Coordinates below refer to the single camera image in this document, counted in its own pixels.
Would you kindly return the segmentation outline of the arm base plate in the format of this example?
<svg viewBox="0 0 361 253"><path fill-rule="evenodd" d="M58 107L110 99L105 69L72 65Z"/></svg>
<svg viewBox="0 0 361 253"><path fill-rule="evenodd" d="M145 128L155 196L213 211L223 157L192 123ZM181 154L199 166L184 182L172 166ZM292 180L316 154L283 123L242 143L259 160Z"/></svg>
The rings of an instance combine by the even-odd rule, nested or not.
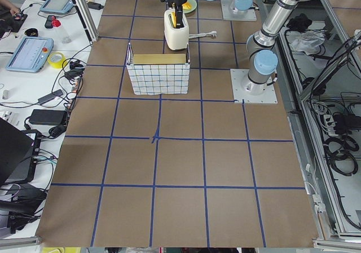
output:
<svg viewBox="0 0 361 253"><path fill-rule="evenodd" d="M223 20L256 21L253 0L221 0Z"/></svg>
<svg viewBox="0 0 361 253"><path fill-rule="evenodd" d="M230 69L234 102L237 104L277 104L273 79L255 84L248 78L248 69Z"/></svg>

